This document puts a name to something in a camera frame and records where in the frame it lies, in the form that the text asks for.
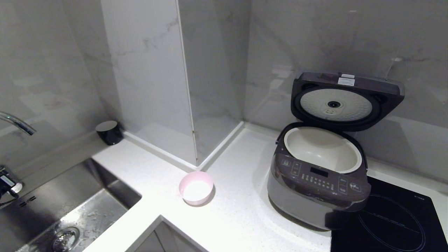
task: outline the rice cooker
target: rice cooker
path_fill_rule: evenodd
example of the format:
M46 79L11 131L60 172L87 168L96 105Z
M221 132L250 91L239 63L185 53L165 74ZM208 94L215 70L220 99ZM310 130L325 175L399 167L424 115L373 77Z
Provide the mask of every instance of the rice cooker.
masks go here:
M361 145L343 131L366 130L403 99L401 83L350 74L302 73L291 112L302 122L280 133L267 191L278 211L313 227L337 230L370 194Z

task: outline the marble wall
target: marble wall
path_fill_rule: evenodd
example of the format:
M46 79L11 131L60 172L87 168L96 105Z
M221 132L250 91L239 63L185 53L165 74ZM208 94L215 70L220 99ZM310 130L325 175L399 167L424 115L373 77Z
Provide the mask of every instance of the marble wall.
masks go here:
M101 101L125 130L196 164L175 0L62 0Z
M448 181L448 2L253 0L246 120L282 129L304 71L401 81L405 100L355 137L367 155Z
M198 165L242 121L250 0L179 0Z
M0 163L19 173L108 119L59 1L0 2L0 110L37 130L0 121Z

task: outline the control panel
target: control panel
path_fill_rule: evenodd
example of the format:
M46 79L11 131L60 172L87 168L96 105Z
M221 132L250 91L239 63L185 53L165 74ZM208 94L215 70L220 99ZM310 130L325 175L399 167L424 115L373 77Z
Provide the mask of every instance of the control panel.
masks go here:
M277 154L275 162L283 176L332 195L356 196L370 192L370 186L363 188L363 183L356 178L290 156Z

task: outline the stainless steel sink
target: stainless steel sink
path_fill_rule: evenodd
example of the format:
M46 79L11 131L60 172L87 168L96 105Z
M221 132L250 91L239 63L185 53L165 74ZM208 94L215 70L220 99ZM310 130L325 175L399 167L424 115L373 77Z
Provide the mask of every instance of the stainless steel sink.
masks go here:
M88 159L0 210L0 251L82 251L140 199Z

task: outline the digital display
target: digital display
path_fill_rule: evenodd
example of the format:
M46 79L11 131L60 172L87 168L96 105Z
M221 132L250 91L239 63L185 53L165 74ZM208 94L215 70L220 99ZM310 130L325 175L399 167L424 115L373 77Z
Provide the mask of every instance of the digital display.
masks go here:
M319 175L321 175L321 176L324 176L324 177L328 178L328 172L325 172L325 171L316 169L316 168L314 168L314 167L311 167L311 172L312 172L312 173L319 174Z

